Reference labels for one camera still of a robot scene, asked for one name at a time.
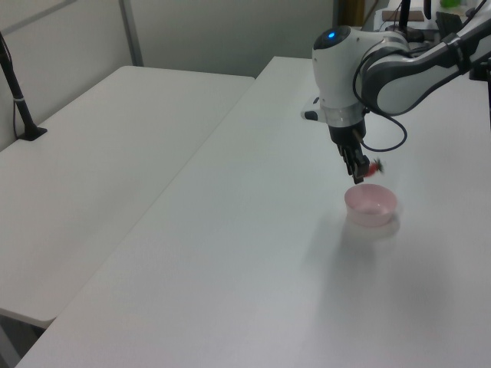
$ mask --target pink bowl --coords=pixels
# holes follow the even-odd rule
[[[397,198],[389,189],[376,184],[360,184],[344,194],[348,218],[363,226],[387,224],[397,206]]]

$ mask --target white desk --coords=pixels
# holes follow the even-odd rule
[[[46,327],[252,84],[123,67],[0,154],[0,314]]]
[[[345,221],[351,178],[300,118],[315,91],[309,60],[273,59],[18,368],[489,366],[486,85],[400,117],[371,180],[399,225],[372,230]],[[367,124],[374,146],[399,134]]]

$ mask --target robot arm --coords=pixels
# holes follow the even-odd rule
[[[369,165],[361,149],[367,109],[385,116],[406,113],[438,87],[489,58],[491,5],[421,56],[411,58],[409,51],[396,32],[363,32],[347,26],[324,32],[314,44],[312,62],[320,94],[302,116],[328,124],[355,184],[363,181]],[[355,87],[361,100],[353,91],[357,71]]]

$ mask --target gray wall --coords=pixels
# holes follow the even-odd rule
[[[125,0],[146,67],[257,77],[273,56],[311,57],[333,0]]]
[[[7,34],[5,41],[35,123],[131,65],[118,0],[77,0]],[[0,73],[0,150],[13,141],[12,95]]]

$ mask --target green object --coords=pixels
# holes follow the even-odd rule
[[[440,0],[442,8],[455,8],[460,5],[460,0]]]

